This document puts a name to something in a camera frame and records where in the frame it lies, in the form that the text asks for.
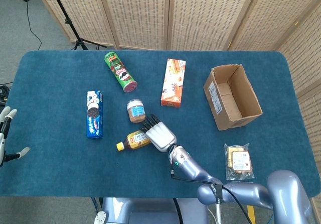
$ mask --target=open cardboard box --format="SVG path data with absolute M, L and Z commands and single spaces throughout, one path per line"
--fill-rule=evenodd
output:
M 212 68 L 204 92 L 219 130 L 244 126 L 263 114 L 242 65 Z

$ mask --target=jar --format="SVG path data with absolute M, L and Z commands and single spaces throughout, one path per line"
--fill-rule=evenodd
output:
M 127 104 L 129 119 L 133 123 L 139 123 L 145 120 L 146 114 L 144 105 L 140 99 L 132 99 Z

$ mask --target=yellow bottle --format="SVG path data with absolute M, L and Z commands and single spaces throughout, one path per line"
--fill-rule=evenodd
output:
M 147 138 L 144 132 L 141 130 L 138 130 L 136 132 L 133 132 L 127 135 L 127 138 L 123 142 L 119 142 L 116 145 L 116 147 L 118 151 L 121 151 L 124 149 L 135 150 L 145 145 L 148 145 L 149 143 L 150 143 L 150 140 Z

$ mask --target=gray floor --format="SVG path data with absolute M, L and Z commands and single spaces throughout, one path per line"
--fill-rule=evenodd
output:
M 22 56 L 39 46 L 29 31 L 26 6 L 22 0 L 1 0 L 0 83 L 13 81 Z M 32 30 L 43 42 L 41 49 L 73 47 L 41 0 L 29 1 L 29 16 Z M 267 223 L 271 214 L 271 211 L 255 208 L 256 223 Z M 90 198 L 0 197 L 0 223 L 93 223 L 94 217 Z M 222 204 L 222 219 L 223 223 L 247 223 L 235 204 Z

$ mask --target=cardboard box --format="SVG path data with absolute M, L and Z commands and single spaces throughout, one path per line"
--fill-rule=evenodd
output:
M 87 137 L 102 138 L 102 94 L 99 90 L 87 92 Z
M 161 105 L 180 107 L 183 93 L 185 61 L 167 59 Z
M 219 130 L 244 126 L 263 114 L 242 65 L 212 68 L 204 92 Z

